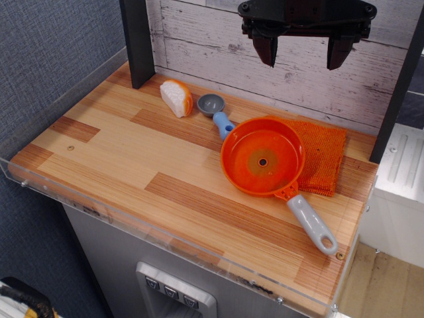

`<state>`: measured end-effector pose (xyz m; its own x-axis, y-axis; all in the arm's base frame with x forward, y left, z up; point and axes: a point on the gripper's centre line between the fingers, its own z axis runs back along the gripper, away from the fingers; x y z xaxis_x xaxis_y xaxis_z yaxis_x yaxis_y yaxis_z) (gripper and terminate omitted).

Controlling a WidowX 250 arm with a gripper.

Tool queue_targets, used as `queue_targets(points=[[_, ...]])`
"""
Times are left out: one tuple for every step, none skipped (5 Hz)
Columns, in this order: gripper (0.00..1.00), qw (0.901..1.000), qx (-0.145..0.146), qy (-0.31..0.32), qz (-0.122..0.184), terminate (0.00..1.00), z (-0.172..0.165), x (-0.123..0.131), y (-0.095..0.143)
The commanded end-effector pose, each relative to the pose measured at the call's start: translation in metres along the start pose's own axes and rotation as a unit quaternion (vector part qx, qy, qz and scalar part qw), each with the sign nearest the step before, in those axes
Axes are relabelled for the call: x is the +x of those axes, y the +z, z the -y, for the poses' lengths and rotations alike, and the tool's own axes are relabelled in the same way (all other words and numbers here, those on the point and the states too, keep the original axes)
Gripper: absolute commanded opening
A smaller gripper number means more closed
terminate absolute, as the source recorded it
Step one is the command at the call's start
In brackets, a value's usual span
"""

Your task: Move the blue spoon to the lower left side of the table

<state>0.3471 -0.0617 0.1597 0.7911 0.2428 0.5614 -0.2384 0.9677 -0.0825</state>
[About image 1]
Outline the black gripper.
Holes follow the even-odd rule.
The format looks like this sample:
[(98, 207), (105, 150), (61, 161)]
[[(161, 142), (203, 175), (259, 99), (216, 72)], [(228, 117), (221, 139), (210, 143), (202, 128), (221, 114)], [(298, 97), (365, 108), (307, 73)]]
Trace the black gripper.
[(353, 44), (367, 38), (376, 6), (365, 1), (244, 1), (242, 33), (261, 61), (274, 67), (279, 36), (328, 37), (327, 68), (342, 66)]

